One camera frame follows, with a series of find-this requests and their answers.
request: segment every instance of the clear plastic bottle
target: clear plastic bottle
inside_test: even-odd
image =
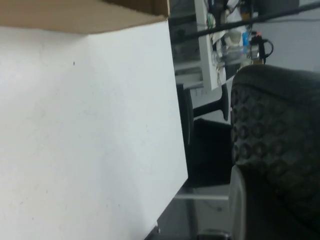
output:
[[[259,59],[259,46],[222,46],[212,54],[212,61],[218,66],[241,64]]]

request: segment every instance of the brown cardboard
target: brown cardboard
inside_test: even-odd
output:
[[[168,0],[0,0],[0,26],[95,34],[164,21]]]

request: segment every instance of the white wall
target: white wall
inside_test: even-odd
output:
[[[300,4],[310,2],[315,1],[301,0]],[[267,59],[267,64],[320,72],[320,9],[282,18],[284,19],[319,21],[256,24],[254,29],[261,31],[263,38],[271,40],[274,44],[274,52]]]

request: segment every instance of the black pole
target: black pole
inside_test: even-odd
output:
[[[295,14],[299,14],[299,13],[302,13],[302,12],[318,9],[318,8],[320,8],[320,1],[317,1],[317,2],[314,2],[314,3],[310,3],[310,4],[305,4],[305,5],[302,5],[300,7],[292,9],[292,10],[286,10],[286,11],[280,11],[280,12],[276,12],[276,13],[270,13],[270,14],[266,14],[266,15],[263,15],[263,16],[253,17],[253,18],[251,18],[249,20],[242,20],[242,21],[226,23],[226,24],[222,24],[220,26],[216,26],[215,28],[209,28],[209,29],[206,29],[206,30],[197,31],[197,32],[191,33],[189,35],[184,35],[184,36],[181,36],[181,37],[173,38],[173,39],[171,39],[171,43],[172,44],[180,44],[180,43],[183,43],[183,42],[188,41],[188,40],[197,39],[199,37],[202,37],[202,36],[205,36],[205,35],[208,35],[208,34],[221,32],[223,30],[234,29],[234,28],[237,28],[237,27],[241,27],[241,26],[245,26],[245,25],[252,25],[252,24],[255,24],[255,23],[263,23],[263,22],[266,22],[266,21],[271,20],[271,19],[276,19],[276,18],[281,18],[281,17],[285,17],[285,16],[295,15]]]
[[[208,103],[206,105],[199,106],[193,109],[193,117],[200,117],[205,114],[212,113],[217,110],[221,110],[224,120],[228,121],[229,117],[229,94],[227,84],[221,86],[222,94],[221,98],[217,101]]]

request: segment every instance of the white desk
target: white desk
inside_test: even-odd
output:
[[[234,3],[229,1],[230,6],[234,7]],[[207,6],[204,0],[194,0],[195,15],[197,30],[202,31],[207,29]],[[231,15],[229,15],[226,22],[240,21],[241,16],[239,11],[236,9]],[[244,33],[245,27],[237,27],[238,31]],[[199,37],[199,53],[200,60],[178,62],[174,65],[175,71],[188,70],[188,69],[200,69],[197,73],[186,73],[176,76],[176,82],[178,84],[184,84],[185,88],[193,88],[203,86],[203,89],[209,93],[212,90],[226,83],[226,71],[224,67],[217,68],[217,63],[213,61],[213,43],[221,39],[226,31],[220,31],[210,35]]]
[[[194,0],[195,15],[197,22],[197,30],[202,31],[207,27],[207,7],[204,0]],[[215,42],[223,37],[225,31],[214,34]],[[210,92],[226,82],[225,78],[218,77],[218,70],[215,63],[212,61],[212,40],[209,35],[199,37],[199,51],[202,70],[203,87]]]
[[[1,239],[142,240],[187,179],[167,23],[0,33]]]

